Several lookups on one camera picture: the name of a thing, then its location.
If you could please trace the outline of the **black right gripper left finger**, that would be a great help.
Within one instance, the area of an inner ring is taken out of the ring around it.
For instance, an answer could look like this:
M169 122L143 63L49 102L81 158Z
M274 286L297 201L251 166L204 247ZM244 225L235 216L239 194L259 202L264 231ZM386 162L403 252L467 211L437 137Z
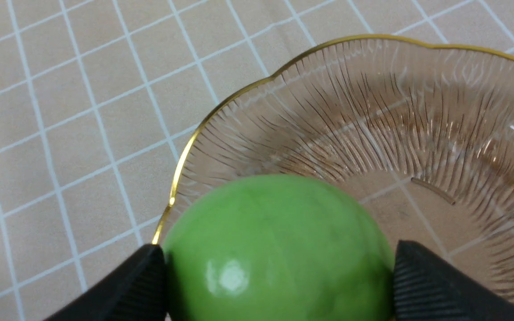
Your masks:
M47 321L163 321L167 274L161 246L145 244Z

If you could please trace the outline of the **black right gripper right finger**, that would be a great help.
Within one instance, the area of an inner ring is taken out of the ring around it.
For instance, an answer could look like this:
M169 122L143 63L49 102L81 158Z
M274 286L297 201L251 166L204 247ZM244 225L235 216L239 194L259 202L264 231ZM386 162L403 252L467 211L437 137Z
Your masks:
M514 321L514 304L427 247L400 240L394 263L398 321Z

